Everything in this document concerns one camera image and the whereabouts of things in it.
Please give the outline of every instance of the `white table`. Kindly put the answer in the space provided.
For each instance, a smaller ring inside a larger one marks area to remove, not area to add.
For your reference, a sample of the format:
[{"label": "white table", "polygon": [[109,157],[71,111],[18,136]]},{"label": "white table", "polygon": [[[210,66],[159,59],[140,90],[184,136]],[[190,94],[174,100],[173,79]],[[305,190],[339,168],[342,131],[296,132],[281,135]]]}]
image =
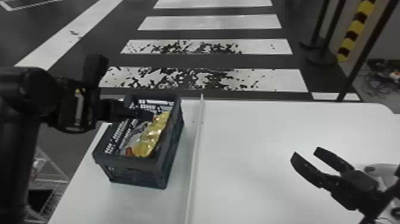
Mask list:
[{"label": "white table", "polygon": [[192,163],[197,104],[182,103],[185,129],[165,191],[108,181],[91,155],[103,125],[50,224],[177,224],[186,214],[187,224],[358,223],[361,214],[294,171],[293,152],[329,173],[317,146],[357,167],[400,160],[400,117],[382,105],[206,101]]}]

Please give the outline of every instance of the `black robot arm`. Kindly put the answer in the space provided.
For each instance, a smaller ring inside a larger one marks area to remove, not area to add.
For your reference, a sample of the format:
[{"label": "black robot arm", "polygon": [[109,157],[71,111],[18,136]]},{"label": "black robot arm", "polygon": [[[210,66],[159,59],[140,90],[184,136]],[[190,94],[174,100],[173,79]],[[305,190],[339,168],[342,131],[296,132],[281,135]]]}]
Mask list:
[{"label": "black robot arm", "polygon": [[39,126],[66,133],[93,130],[97,121],[153,119],[150,111],[115,99],[100,99],[98,83],[108,67],[102,55],[88,55],[82,81],[54,78],[39,68],[0,67],[0,220],[22,224]]},{"label": "black robot arm", "polygon": [[[344,159],[321,147],[314,155],[339,172],[329,175],[315,168],[299,154],[294,153],[290,162],[293,168],[308,182],[331,193],[333,199],[348,210],[358,210],[364,215],[360,223],[375,224],[376,219],[394,198],[400,198],[400,181],[386,191],[378,190],[378,182],[360,170],[354,169]],[[394,176],[400,177],[397,168]]]}]

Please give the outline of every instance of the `yellow snack bag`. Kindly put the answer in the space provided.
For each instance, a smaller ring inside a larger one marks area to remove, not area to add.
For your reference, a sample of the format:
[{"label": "yellow snack bag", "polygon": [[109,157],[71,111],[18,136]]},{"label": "yellow snack bag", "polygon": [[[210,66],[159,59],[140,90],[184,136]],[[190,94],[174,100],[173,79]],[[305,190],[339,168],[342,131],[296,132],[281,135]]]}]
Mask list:
[{"label": "yellow snack bag", "polygon": [[126,148],[127,156],[148,157],[157,144],[161,132],[167,125],[170,112],[154,116],[153,122],[142,132],[139,139],[129,142]]}]

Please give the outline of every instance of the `white painted stripe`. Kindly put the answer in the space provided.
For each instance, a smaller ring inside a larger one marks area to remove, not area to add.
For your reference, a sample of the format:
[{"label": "white painted stripe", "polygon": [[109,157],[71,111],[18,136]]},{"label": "white painted stripe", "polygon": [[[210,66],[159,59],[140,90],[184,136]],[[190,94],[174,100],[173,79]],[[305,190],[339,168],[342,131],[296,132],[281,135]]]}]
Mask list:
[{"label": "white painted stripe", "polygon": [[[220,50],[211,50],[215,47],[219,47]],[[163,54],[292,54],[286,39],[130,40],[121,54],[161,52]]]},{"label": "white painted stripe", "polygon": [[45,4],[53,3],[53,2],[60,2],[60,1],[62,1],[62,0],[49,0],[49,1],[44,1],[44,2],[38,2],[38,3],[35,3],[35,4],[31,4],[31,5],[24,5],[24,6],[21,6],[21,7],[12,8],[12,11],[24,10],[24,9],[27,9],[27,8],[32,8],[32,7],[45,5]]},{"label": "white painted stripe", "polygon": [[[339,94],[332,92],[312,92],[312,97],[317,100],[335,100]],[[360,98],[355,93],[346,94],[346,101],[360,101]]]},{"label": "white painted stripe", "polygon": [[161,69],[110,67],[99,86],[308,92],[297,69],[231,69],[225,73],[221,70],[170,69],[166,74]]},{"label": "white painted stripe", "polygon": [[13,8],[8,6],[7,3],[5,3],[5,1],[0,1],[0,5],[7,11],[12,11],[13,10]]},{"label": "white painted stripe", "polygon": [[147,17],[139,30],[280,29],[275,14]]},{"label": "white painted stripe", "polygon": [[123,0],[99,0],[15,66],[35,66],[49,70],[84,35],[93,29]]},{"label": "white painted stripe", "polygon": [[154,8],[267,7],[271,0],[159,0]]}]

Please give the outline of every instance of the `black plastic crate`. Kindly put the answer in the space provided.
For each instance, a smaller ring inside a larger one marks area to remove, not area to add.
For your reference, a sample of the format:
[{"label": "black plastic crate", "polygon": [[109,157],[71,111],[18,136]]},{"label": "black plastic crate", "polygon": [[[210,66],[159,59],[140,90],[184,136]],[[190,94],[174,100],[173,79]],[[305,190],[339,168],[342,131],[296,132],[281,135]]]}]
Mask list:
[{"label": "black plastic crate", "polygon": [[183,129],[180,97],[127,95],[124,102],[130,108],[140,107],[154,114],[170,110],[167,125],[153,149],[154,156],[142,158],[121,155],[131,130],[137,125],[137,120],[127,119],[107,128],[93,151],[93,158],[111,182],[165,189]]}]

